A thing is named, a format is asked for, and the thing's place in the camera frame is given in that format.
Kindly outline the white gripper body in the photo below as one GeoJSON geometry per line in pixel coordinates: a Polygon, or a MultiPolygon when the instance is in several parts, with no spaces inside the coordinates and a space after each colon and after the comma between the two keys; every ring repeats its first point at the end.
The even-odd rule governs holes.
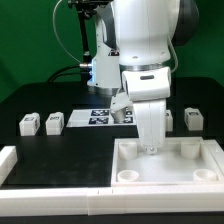
{"type": "Polygon", "coordinates": [[[170,97],[169,67],[124,71],[123,87],[133,104],[141,145],[148,151],[162,147],[166,131],[166,99],[170,97]]]}

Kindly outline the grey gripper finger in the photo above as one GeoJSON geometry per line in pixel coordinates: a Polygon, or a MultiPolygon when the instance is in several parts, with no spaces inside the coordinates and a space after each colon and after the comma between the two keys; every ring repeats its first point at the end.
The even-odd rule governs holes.
{"type": "Polygon", "coordinates": [[[110,114],[115,122],[122,122],[126,117],[126,108],[130,100],[125,92],[117,93],[111,98],[110,114]]]}

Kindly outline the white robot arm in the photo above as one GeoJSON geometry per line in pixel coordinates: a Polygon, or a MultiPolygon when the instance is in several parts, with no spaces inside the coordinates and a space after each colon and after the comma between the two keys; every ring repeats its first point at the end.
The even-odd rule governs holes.
{"type": "Polygon", "coordinates": [[[194,35],[198,20],[195,0],[110,0],[96,9],[97,54],[88,89],[112,97],[116,121],[133,107],[140,143],[150,153],[165,139],[174,71],[165,63],[194,35]]]}

